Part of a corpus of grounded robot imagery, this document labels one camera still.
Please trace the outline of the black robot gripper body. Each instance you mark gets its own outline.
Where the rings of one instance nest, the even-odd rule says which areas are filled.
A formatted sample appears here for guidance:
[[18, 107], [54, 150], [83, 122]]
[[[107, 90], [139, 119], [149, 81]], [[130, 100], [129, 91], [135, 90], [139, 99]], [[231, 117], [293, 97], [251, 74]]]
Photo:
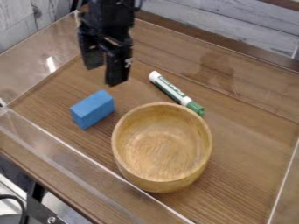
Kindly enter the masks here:
[[130, 30], [135, 24], [137, 0], [91, 0], [79, 14], [79, 44], [95, 46], [105, 38], [133, 46]]

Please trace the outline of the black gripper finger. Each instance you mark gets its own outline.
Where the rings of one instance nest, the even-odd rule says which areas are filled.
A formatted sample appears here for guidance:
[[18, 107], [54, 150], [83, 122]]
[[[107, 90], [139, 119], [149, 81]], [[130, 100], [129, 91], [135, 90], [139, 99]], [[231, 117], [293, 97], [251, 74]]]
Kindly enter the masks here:
[[127, 81], [133, 64], [133, 48], [122, 45], [107, 45], [106, 83], [114, 87]]
[[105, 65], [105, 53], [101, 47], [101, 37], [79, 33], [79, 49], [86, 68], [93, 70]]

